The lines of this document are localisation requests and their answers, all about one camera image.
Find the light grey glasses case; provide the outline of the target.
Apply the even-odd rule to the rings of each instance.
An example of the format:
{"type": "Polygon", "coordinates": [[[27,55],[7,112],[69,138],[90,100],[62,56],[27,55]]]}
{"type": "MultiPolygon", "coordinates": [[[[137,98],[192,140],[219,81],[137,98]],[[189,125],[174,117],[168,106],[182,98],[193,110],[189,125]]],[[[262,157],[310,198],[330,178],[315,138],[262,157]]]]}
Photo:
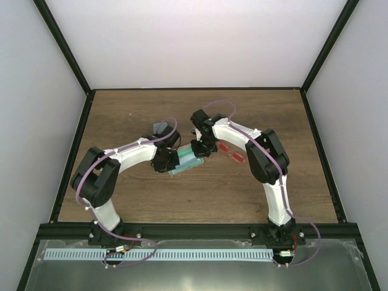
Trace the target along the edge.
{"type": "Polygon", "coordinates": [[[194,168],[204,163],[204,158],[196,157],[190,144],[178,149],[179,165],[169,171],[169,175],[177,175],[185,170],[194,168]]]}

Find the blue-grey glasses case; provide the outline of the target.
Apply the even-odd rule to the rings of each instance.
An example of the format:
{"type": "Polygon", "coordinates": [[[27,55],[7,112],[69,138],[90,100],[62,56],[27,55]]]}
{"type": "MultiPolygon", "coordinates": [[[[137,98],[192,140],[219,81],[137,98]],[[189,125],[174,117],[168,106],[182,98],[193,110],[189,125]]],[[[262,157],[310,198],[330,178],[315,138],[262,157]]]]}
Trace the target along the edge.
{"type": "Polygon", "coordinates": [[[153,124],[153,134],[161,134],[169,125],[163,122],[156,122],[153,124]]]}

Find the red lens sunglasses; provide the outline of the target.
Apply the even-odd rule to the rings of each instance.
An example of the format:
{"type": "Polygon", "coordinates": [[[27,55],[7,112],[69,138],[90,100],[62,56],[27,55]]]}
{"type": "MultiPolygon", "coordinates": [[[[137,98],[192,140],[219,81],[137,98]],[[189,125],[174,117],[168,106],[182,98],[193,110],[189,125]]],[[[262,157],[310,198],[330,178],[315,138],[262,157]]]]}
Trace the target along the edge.
{"type": "Polygon", "coordinates": [[[231,157],[234,161],[236,161],[239,164],[244,164],[246,162],[246,158],[244,155],[230,150],[230,148],[222,141],[218,141],[217,143],[218,150],[225,153],[227,156],[231,157]]]}

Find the light blue cloth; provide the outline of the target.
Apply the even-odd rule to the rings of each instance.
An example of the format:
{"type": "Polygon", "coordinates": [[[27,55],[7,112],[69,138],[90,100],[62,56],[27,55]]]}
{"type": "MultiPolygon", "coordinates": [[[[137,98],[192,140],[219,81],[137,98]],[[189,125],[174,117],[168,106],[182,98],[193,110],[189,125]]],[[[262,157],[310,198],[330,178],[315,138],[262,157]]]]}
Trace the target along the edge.
{"type": "Polygon", "coordinates": [[[179,165],[181,167],[189,167],[195,165],[198,160],[195,154],[191,151],[181,151],[178,153],[179,165]]]}

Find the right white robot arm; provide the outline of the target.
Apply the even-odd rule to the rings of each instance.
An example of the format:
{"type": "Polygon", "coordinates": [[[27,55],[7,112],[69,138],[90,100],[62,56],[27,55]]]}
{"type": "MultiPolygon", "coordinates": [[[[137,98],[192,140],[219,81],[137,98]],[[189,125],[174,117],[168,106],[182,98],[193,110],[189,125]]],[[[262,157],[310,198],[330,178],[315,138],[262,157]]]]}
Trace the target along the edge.
{"type": "Polygon", "coordinates": [[[295,218],[287,194],[289,157],[276,133],[239,125],[224,115],[208,116],[198,110],[190,118],[196,138],[191,141],[197,157],[209,157],[217,151],[217,142],[226,141],[244,150],[253,177],[259,181],[268,203],[270,239],[284,244],[295,228],[295,218]]]}

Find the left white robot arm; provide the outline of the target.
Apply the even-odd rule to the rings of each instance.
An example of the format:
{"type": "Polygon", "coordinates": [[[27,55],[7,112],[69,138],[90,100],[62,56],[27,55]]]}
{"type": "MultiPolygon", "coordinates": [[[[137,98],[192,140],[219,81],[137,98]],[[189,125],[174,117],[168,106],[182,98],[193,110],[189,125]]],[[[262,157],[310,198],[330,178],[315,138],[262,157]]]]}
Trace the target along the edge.
{"type": "Polygon", "coordinates": [[[124,230],[119,226],[121,218],[112,202],[118,175],[148,161],[159,173],[176,169],[179,157],[172,149],[170,138],[164,139],[160,134],[145,135],[118,149],[92,147],[70,180],[77,202],[92,211],[104,228],[102,237],[111,245],[119,244],[124,237],[124,230]]]}

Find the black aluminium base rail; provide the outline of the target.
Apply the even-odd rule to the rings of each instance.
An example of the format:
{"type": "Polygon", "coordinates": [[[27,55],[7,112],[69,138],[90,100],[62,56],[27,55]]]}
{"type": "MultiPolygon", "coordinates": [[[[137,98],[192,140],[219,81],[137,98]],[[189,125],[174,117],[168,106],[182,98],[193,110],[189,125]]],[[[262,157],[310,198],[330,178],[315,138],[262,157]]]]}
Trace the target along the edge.
{"type": "MultiPolygon", "coordinates": [[[[323,223],[317,224],[322,239],[361,239],[360,231],[355,223],[323,223]]],[[[266,224],[142,224],[124,223],[123,234],[131,237],[164,240],[213,240],[230,239],[251,240],[254,246],[291,246],[294,242],[289,237],[283,242],[275,242],[271,238],[266,224]]],[[[307,239],[317,239],[315,229],[310,224],[297,224],[292,232],[298,245],[306,243],[307,239]]],[[[92,222],[57,222],[41,224],[36,235],[36,241],[42,239],[88,240],[91,246],[118,246],[125,241],[106,234],[92,222]]]]}

